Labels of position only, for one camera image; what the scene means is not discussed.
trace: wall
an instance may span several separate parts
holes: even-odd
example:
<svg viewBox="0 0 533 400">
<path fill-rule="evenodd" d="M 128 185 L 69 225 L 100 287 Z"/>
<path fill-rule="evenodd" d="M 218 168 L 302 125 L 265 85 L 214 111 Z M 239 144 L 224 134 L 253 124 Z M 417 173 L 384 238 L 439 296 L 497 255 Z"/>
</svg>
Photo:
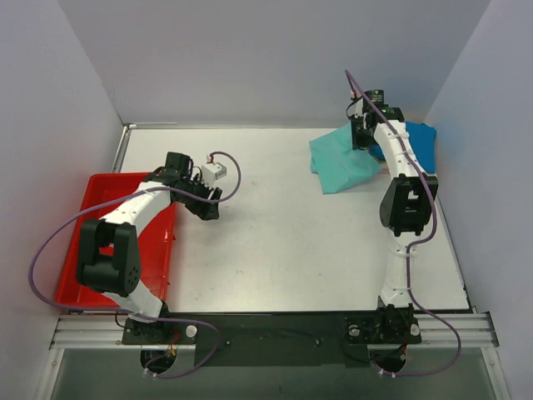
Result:
<svg viewBox="0 0 533 400">
<path fill-rule="evenodd" d="M 429 112 L 446 220 L 490 310 L 513 398 L 531 398 L 533 2 L 493 0 Z"/>
<path fill-rule="evenodd" d="M 344 69 L 421 121 L 489 0 L 60 0 L 122 120 L 331 127 Z"/>
<path fill-rule="evenodd" d="M 57 321 L 32 295 L 27 266 L 79 208 L 88 177 L 110 170 L 122 127 L 56 0 L 1 2 L 0 54 L 0 386 L 3 397 L 27 399 Z M 47 295 L 69 237 L 38 265 Z"/>
</svg>

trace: purple cable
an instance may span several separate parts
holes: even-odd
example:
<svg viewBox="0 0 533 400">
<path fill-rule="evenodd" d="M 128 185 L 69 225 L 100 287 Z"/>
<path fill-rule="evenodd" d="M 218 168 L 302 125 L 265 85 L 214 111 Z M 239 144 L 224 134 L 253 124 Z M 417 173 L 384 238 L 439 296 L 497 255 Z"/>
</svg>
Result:
<svg viewBox="0 0 533 400">
<path fill-rule="evenodd" d="M 77 307 L 77 306 L 68 306 L 68 305 L 65 305 L 65 304 L 61 304 L 59 302 L 54 302 L 53 300 L 51 300 L 51 299 L 47 298 L 46 296 L 44 296 L 39 291 L 39 289 L 37 288 L 37 285 L 35 284 L 35 280 L 33 278 L 33 273 L 35 271 L 35 265 L 37 263 L 37 259 L 41 255 L 42 250 L 44 250 L 44 248 L 50 243 L 50 241 L 58 233 L 60 233 L 68 224 L 70 224 L 73 221 L 77 220 L 81 216 L 86 215 L 88 213 L 92 213 L 93 211 L 97 211 L 100 208 L 104 208 L 104 207 L 107 207 L 107 206 L 112 206 L 114 204 L 125 202 L 126 200 L 128 200 L 130 198 L 136 198 L 137 196 L 141 196 L 144 193 L 157 192 L 157 191 L 160 191 L 160 190 L 167 190 L 169 192 L 179 193 L 179 194 L 181 194 L 183 196 L 188 196 L 188 197 L 194 198 L 194 199 L 196 199 L 196 200 L 198 200 L 200 202 L 205 202 L 205 203 L 210 203 L 210 204 L 218 204 L 218 203 L 225 202 L 226 200 L 229 200 L 230 198 L 232 198 L 235 195 L 235 193 L 237 192 L 237 190 L 239 190 L 239 187 L 241 186 L 241 179 L 242 179 L 241 167 L 239 166 L 239 163 L 237 162 L 237 160 L 232 155 L 228 154 L 227 152 L 212 152 L 211 153 L 212 156 L 215 156 L 217 154 L 220 154 L 222 156 L 228 157 L 230 160 L 233 161 L 233 163 L 235 164 L 235 168 L 237 169 L 237 184 L 235 185 L 235 188 L 233 189 L 233 191 L 230 194 L 228 194 L 227 196 L 225 196 L 225 197 L 223 197 L 221 199 L 218 199 L 218 200 L 210 200 L 210 199 L 206 199 L 206 198 L 195 196 L 193 194 L 190 194 L 190 193 L 185 192 L 185 191 L 180 190 L 180 189 L 175 189 L 174 187 L 167 187 L 167 186 L 150 187 L 150 188 L 148 188 L 146 190 L 139 191 L 139 192 L 134 192 L 132 194 L 128 194 L 127 196 L 120 197 L 120 198 L 118 198 L 116 200 L 111 200 L 110 202 L 103 202 L 103 203 L 98 204 L 96 206 L 92 206 L 90 208 L 86 208 L 85 210 L 80 211 L 79 213 L 77 213 L 73 217 L 69 218 L 54 233 L 52 233 L 52 235 L 50 235 L 44 241 L 44 243 L 39 247 L 39 249 L 37 250 L 37 252 L 33 256 L 32 261 L 30 262 L 30 267 L 29 267 L 29 269 L 27 271 L 27 281 L 28 281 L 28 283 L 30 285 L 30 288 L 32 289 L 33 294 L 35 294 L 35 296 L 37 296 L 39 298 L 39 300 L 41 300 L 42 302 L 45 302 L 46 304 L 49 304 L 49 305 L 51 305 L 53 307 L 62 308 L 62 309 L 65 309 L 65 310 L 70 310 L 70 311 L 99 311 L 99 312 L 101 312 L 101 311 L 109 311 L 111 313 L 114 313 L 114 312 L 115 313 L 132 313 L 130 310 L 125 310 L 125 309 L 119 308 L 119 307 L 115 307 L 115 308 L 114 307 Z M 134 315 L 136 315 L 137 317 L 141 317 L 141 318 L 144 318 L 144 319 L 147 319 L 147 320 L 157 321 L 157 322 L 165 322 L 165 323 L 195 323 L 197 325 L 202 325 L 204 327 L 210 328 L 218 336 L 217 344 L 213 347 L 213 349 L 197 365 L 195 365 L 194 367 L 186 370 L 185 372 L 181 372 L 181 373 L 178 373 L 176 375 L 155 374 L 154 376 L 157 377 L 157 378 L 164 378 L 164 379 L 179 378 L 179 377 L 184 377 L 185 375 L 188 375 L 189 373 L 192 373 L 192 372 L 196 371 L 199 367 L 201 367 L 203 364 L 205 364 L 212 357 L 212 355 L 218 349 L 218 347 L 219 347 L 219 345 L 220 345 L 220 343 L 222 341 L 222 336 L 220 334 L 220 331 L 215 326 L 211 325 L 208 322 L 197 321 L 195 319 L 148 317 L 148 315 L 143 315 L 143 314 L 134 314 Z M 150 360 L 147 363 L 147 365 L 149 365 L 149 363 L 153 363 L 153 361 L 155 361 L 155 359 L 154 360 Z"/>
<path fill-rule="evenodd" d="M 353 85 L 355 85 L 357 90 L 359 90 L 359 92 L 361 93 L 363 98 L 366 100 L 366 102 L 368 104 L 370 104 L 370 106 L 374 109 L 374 111 L 381 118 L 381 120 L 389 127 L 389 129 L 392 131 L 392 133 L 394 133 L 396 135 L 396 138 L 398 139 L 398 142 L 400 143 L 401 150 L 403 150 L 405 152 L 404 154 L 406 156 L 407 161 L 409 163 L 411 163 L 412 167 L 415 169 L 416 173 L 420 177 L 422 186 L 424 187 L 424 190 L 426 191 L 426 195 L 427 195 L 427 198 L 429 199 L 430 206 L 431 206 L 431 216 L 432 216 L 433 224 L 432 224 L 432 227 L 431 227 L 431 232 L 430 232 L 430 234 L 427 237 L 424 237 L 424 238 L 419 239 L 419 240 L 415 240 L 414 242 L 411 242 L 411 243 L 409 243 L 406 246 L 406 255 L 407 255 L 407 257 L 406 257 L 407 292 L 409 293 L 409 297 L 411 298 L 411 301 L 413 302 L 413 304 L 415 304 L 423 313 L 429 315 L 430 317 L 433 317 L 437 321 L 440 321 L 440 322 L 444 323 L 454 333 L 454 335 L 456 335 L 456 338 L 457 338 L 457 352 L 456 352 L 456 355 L 447 364 L 443 365 L 442 367 L 439 367 L 437 369 L 433 369 L 433 370 L 430 370 L 430 371 L 426 371 L 426 372 L 419 372 L 419 373 L 418 372 L 399 372 L 399 373 L 393 374 L 393 373 L 385 371 L 383 369 L 382 369 L 382 371 L 386 375 L 395 376 L 395 377 L 424 377 L 424 376 L 427 376 L 427 375 L 435 375 L 436 373 L 441 373 L 442 371 L 444 371 L 444 370 L 448 369 L 449 367 L 451 367 L 452 365 L 454 365 L 457 362 L 457 360 L 459 359 L 459 356 L 461 355 L 461 349 L 462 349 L 461 336 L 459 336 L 459 333 L 457 332 L 457 330 L 449 322 L 447 322 L 444 318 L 439 317 L 438 315 L 436 315 L 435 313 L 431 312 L 430 310 L 422 307 L 422 305 L 420 305 L 420 303 L 415 299 L 415 296 L 414 296 L 414 294 L 412 292 L 412 288 L 411 288 L 411 257 L 410 257 L 411 249 L 414 246 L 418 245 L 418 244 L 429 242 L 435 236 L 435 234 L 436 234 L 436 225 L 437 225 L 435 201 L 433 200 L 433 195 L 431 194 L 431 190 L 430 190 L 429 186 L 427 185 L 427 181 L 424 178 L 424 174 L 422 173 L 422 170 L 420 170 L 418 165 L 413 161 L 413 159 L 411 158 L 411 156 L 407 152 L 406 145 L 400 139 L 398 131 L 395 130 L 395 128 L 392 126 L 392 124 L 389 122 L 389 120 L 386 119 L 385 115 L 383 115 L 381 110 L 365 94 L 365 92 L 363 91 L 361 86 L 359 86 L 359 83 L 357 83 L 356 79 L 351 75 L 350 71 L 345 69 L 344 72 L 346 74 L 346 77 L 348 78 L 348 82 L 350 82 L 350 84 L 351 84 L 350 86 L 352 87 L 352 89 L 353 89 L 353 86 L 352 86 L 352 84 L 353 84 Z"/>
</svg>

